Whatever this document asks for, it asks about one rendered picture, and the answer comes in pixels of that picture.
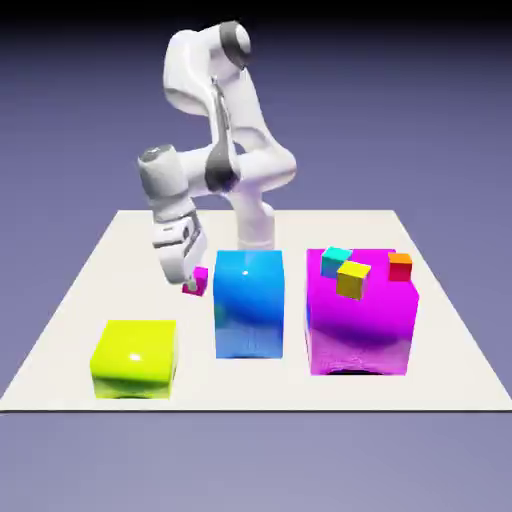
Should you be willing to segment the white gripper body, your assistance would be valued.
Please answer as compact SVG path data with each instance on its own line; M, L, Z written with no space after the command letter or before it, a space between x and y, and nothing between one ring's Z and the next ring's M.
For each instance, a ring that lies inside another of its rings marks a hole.
M153 247L167 281L182 284L192 279L194 269L206 251L207 241L204 232L200 230L194 231L187 238L182 236L182 231L167 231L157 234Z

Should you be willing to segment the small magenta cube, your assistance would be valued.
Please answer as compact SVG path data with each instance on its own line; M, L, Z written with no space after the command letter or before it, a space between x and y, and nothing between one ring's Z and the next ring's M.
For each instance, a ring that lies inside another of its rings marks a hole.
M197 283L197 290L190 291L187 286L187 282L194 278ZM208 269L201 266L196 266L194 268L193 274L191 277L182 285L182 292L189 295L202 296L208 285Z

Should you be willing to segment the small cyan cube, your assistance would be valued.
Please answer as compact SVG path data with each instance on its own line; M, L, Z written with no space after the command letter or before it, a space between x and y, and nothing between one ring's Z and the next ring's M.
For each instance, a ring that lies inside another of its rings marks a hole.
M338 269L351 257L352 252L352 249L333 246L326 248L321 255L321 275L329 279L335 279Z

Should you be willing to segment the small yellow cube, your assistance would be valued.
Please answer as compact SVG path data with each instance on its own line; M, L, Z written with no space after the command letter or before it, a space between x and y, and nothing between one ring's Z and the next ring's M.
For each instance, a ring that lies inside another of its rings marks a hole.
M340 296L361 300L371 266L346 260L337 270L336 293Z

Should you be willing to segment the small red cube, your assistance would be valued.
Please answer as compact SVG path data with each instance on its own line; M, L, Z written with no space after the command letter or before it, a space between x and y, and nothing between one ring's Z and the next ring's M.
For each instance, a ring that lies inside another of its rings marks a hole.
M412 259L408 253L388 253L388 280L392 282L409 282L412 273Z

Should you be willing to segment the large blue box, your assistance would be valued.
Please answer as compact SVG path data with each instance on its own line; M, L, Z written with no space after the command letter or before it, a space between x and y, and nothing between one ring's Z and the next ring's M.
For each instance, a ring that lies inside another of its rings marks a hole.
M217 358L283 356L285 277L280 251L218 251L213 301Z

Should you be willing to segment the large yellow-green box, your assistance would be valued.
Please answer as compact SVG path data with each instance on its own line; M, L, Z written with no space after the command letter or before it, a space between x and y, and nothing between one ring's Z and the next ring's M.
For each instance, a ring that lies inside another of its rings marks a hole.
M100 399L168 399L177 366L174 320L110 320L90 359Z

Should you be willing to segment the large magenta box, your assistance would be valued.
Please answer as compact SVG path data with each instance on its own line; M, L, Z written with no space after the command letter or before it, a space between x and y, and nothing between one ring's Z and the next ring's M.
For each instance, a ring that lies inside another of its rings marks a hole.
M336 293L321 275L321 249L306 251L305 334L310 372L407 373L419 303L412 281L390 281L391 248L355 249L353 259L371 267L363 297Z

